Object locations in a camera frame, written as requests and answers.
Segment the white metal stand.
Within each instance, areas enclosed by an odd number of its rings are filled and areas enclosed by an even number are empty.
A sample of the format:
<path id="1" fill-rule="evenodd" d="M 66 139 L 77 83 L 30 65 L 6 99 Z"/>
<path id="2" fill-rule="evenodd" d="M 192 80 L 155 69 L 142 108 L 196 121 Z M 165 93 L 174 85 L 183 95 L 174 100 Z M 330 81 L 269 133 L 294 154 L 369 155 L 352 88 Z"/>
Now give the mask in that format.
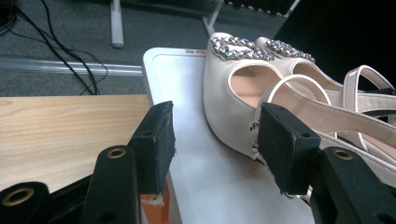
<path id="1" fill-rule="evenodd" d="M 111 43 L 116 49 L 124 46 L 120 5 L 122 1 L 110 0 Z M 297 0 L 285 16 L 277 15 L 288 17 L 300 1 Z M 136 3 L 132 2 L 132 5 L 142 7 L 145 10 L 199 18 L 208 36 L 215 33 L 214 24 L 223 5 L 231 5 L 235 8 L 232 4 L 226 4 L 223 0 L 136 0 Z"/>

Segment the dark box with white knobs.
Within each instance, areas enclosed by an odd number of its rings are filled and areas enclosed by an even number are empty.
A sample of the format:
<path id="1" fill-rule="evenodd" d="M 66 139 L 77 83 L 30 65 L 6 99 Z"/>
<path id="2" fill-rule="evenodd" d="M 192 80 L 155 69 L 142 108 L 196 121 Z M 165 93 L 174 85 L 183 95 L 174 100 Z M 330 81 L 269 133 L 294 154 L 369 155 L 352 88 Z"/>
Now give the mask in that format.
<path id="1" fill-rule="evenodd" d="M 251 7 L 256 11 L 269 12 L 271 15 L 285 16 L 297 0 L 223 0 L 235 8 Z"/>

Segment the beige rhinestone buckle slingback shoe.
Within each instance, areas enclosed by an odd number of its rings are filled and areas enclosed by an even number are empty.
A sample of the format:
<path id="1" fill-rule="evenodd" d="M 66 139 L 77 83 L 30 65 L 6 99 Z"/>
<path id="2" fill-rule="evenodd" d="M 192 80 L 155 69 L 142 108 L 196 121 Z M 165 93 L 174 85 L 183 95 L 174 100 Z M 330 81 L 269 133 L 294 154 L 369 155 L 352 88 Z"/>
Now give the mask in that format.
<path id="1" fill-rule="evenodd" d="M 360 65 L 346 73 L 339 83 L 327 76 L 308 53 L 280 40 L 259 37 L 256 44 L 275 58 L 271 64 L 283 77 L 313 78 L 328 94 L 331 104 L 377 119 L 396 127 L 396 89 L 374 68 Z"/>
<path id="2" fill-rule="evenodd" d="M 225 33 L 209 37 L 204 108 L 217 138 L 266 164 L 258 150 L 261 106 L 281 105 L 320 136 L 322 147 L 345 147 L 357 153 L 383 183 L 396 189 L 396 127 L 332 105 L 313 78 L 283 77 L 271 64 L 274 58 L 256 40 Z"/>

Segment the grey two-tier shoe rack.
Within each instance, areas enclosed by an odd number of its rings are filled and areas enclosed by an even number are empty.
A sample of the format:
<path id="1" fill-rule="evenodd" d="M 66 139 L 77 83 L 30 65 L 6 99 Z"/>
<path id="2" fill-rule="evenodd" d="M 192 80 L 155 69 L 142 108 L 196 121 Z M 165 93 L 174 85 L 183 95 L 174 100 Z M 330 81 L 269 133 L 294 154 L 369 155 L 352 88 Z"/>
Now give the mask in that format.
<path id="1" fill-rule="evenodd" d="M 282 195 L 262 164 L 211 132 L 203 107 L 204 66 L 202 50 L 153 48 L 143 56 L 150 102 L 174 104 L 170 224 L 315 224 L 310 207 Z"/>

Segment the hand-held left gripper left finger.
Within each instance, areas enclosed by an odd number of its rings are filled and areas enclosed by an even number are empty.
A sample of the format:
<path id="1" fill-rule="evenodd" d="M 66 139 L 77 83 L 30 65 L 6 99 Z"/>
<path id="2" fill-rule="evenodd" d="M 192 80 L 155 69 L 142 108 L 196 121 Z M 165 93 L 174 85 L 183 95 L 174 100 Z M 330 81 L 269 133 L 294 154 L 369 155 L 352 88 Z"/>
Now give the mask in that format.
<path id="1" fill-rule="evenodd" d="M 140 194 L 162 194 L 176 152 L 172 101 L 153 105 L 128 143 L 136 156 Z"/>

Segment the metal floor rail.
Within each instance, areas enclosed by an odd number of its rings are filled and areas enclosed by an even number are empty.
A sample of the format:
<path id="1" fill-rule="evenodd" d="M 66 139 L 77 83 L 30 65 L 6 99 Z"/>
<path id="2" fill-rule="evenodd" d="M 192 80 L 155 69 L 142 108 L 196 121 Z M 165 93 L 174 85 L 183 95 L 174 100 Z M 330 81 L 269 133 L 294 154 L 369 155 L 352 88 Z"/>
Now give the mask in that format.
<path id="1" fill-rule="evenodd" d="M 143 75 L 142 68 L 134 65 L 72 62 L 68 64 L 69 66 L 59 61 L 0 58 L 0 70 L 51 74 L 72 74 L 72 71 L 75 71 L 82 75 L 88 75 L 88 71 L 91 71 L 96 76 L 117 77 L 141 77 Z"/>

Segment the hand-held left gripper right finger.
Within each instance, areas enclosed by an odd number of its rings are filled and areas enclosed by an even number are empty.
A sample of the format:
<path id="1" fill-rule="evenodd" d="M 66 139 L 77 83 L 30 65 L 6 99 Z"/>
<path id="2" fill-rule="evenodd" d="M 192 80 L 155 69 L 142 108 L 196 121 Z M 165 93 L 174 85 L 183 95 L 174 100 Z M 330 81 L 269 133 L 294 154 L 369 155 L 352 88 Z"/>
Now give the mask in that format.
<path id="1" fill-rule="evenodd" d="M 263 103 L 258 150 L 281 193 L 305 195 L 320 137 L 283 106 Z"/>

